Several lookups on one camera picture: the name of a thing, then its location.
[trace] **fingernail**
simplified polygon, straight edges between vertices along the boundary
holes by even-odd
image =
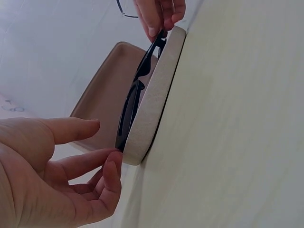
[[[149,35],[151,37],[155,37],[157,35],[158,31],[155,28],[149,28]]]

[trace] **black sunglasses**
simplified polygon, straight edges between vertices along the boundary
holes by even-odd
[[[143,56],[129,90],[127,99],[123,106],[123,111],[120,116],[116,143],[117,149],[123,151],[127,141],[131,126],[137,113],[141,91],[145,89],[145,85],[139,80],[139,77],[146,76],[151,71],[151,57],[156,47],[159,47],[158,58],[160,58],[163,48],[166,45],[167,39],[163,39],[164,31],[162,30],[155,41],[151,44],[148,51]]]

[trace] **white floor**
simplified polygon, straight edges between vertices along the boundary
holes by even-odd
[[[188,28],[199,1],[186,1],[186,16],[178,26]],[[135,15],[133,0],[121,3]],[[69,116],[119,41],[143,49],[150,45],[139,20],[123,17],[116,0],[0,0],[0,94],[34,116]],[[53,159],[79,153],[62,145]],[[121,199],[114,217],[86,227],[118,228],[126,202]]]

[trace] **hand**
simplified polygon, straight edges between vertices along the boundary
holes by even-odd
[[[77,118],[0,120],[0,227],[79,227],[114,213],[121,152],[104,149],[50,161],[55,144],[91,137],[99,126]],[[69,185],[100,166],[88,183]]]
[[[185,0],[134,0],[138,17],[151,42],[161,29],[170,31],[174,24],[183,19]]]

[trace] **black sunglasses lens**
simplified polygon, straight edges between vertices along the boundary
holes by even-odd
[[[131,86],[128,100],[125,103],[124,112],[121,116],[120,127],[116,137],[116,148],[123,151],[127,141],[133,120],[137,113],[139,98],[144,84],[137,80]]]

